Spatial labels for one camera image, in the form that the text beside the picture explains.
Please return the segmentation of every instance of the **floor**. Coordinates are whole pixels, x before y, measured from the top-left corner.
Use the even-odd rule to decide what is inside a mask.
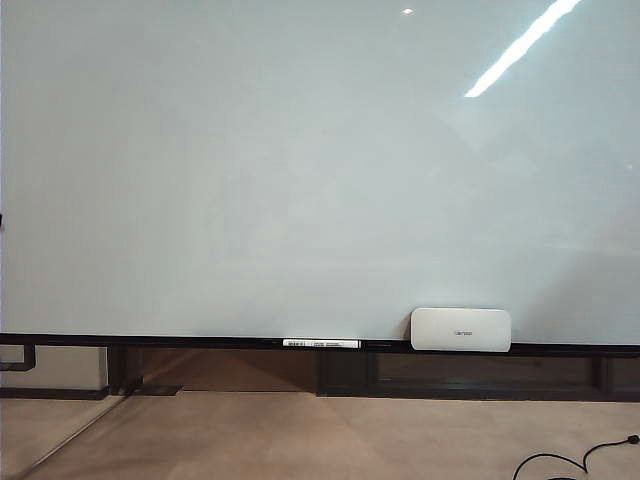
[[[38,461],[117,401],[0,400],[2,478]]]
[[[24,400],[5,402],[5,419],[6,412],[9,418],[15,414],[12,409],[30,418],[28,410],[36,413],[50,405],[14,402]],[[57,420],[60,428],[63,417]],[[34,423],[27,427],[29,432],[41,430]],[[21,430],[5,429],[3,453],[15,450],[16,443],[30,443],[33,433]],[[578,458],[595,443],[637,432],[640,404],[182,392],[127,399],[29,480],[508,480],[532,453]],[[590,467],[591,480],[635,478],[640,446],[599,451]],[[559,461],[541,459],[519,479],[583,478],[579,473]]]

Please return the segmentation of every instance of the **white board surface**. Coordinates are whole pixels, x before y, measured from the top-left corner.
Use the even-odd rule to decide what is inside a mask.
[[[640,2],[464,96],[552,3],[3,1],[2,332],[640,345]]]

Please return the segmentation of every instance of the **marker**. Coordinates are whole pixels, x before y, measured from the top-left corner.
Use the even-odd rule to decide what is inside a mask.
[[[360,348],[360,340],[327,340],[322,338],[285,338],[283,347]]]

